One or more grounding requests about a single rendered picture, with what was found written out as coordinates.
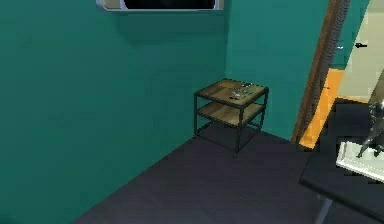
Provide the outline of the black frame wooden shelf table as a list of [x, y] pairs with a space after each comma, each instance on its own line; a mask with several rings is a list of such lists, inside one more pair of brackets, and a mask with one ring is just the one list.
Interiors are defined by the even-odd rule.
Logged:
[[[230, 99], [231, 89], [245, 83], [223, 79], [194, 93], [193, 139], [201, 137], [229, 149], [234, 158], [238, 156], [253, 136], [261, 131], [269, 96], [268, 87], [251, 83], [252, 94], [240, 100]], [[236, 131], [233, 147], [203, 135], [204, 130], [213, 124], [222, 124]]]

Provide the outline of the white tray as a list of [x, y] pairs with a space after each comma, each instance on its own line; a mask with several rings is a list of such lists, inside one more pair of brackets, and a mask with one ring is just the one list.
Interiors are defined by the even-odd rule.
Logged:
[[384, 152], [375, 155], [376, 150], [368, 147], [361, 157], [357, 157], [360, 149], [359, 144], [341, 142], [336, 165], [384, 183]]

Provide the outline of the small grey keys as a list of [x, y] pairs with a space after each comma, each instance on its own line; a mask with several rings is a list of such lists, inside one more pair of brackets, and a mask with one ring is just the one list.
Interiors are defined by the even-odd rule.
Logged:
[[253, 93], [250, 89], [251, 83], [242, 84], [240, 87], [234, 87], [231, 89], [230, 99], [240, 100]]

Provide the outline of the grey metallic statue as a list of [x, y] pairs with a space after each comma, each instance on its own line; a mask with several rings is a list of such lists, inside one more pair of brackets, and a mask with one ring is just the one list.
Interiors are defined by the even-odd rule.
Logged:
[[380, 74], [368, 104], [372, 126], [357, 158], [361, 158], [362, 154], [371, 145], [374, 145], [375, 157], [384, 152], [384, 70]]

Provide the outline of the brown wooden room door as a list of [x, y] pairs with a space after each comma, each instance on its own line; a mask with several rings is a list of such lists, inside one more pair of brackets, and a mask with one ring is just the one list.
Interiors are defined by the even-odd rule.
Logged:
[[328, 2], [320, 37], [291, 137], [291, 142], [294, 144], [300, 142], [315, 115], [328, 70], [335, 56], [337, 41], [339, 40], [350, 1], [329, 0]]

